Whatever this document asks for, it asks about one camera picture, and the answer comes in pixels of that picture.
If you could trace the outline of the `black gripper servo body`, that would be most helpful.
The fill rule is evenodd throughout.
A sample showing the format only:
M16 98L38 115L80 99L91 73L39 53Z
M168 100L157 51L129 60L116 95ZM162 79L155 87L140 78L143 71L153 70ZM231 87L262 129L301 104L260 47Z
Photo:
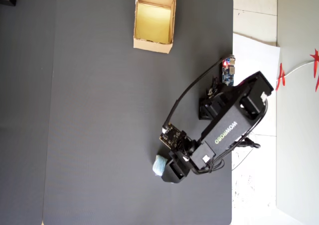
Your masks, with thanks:
M215 156L206 143L198 144L187 136L179 138L172 147L172 151L186 168L194 170L208 168L208 162Z

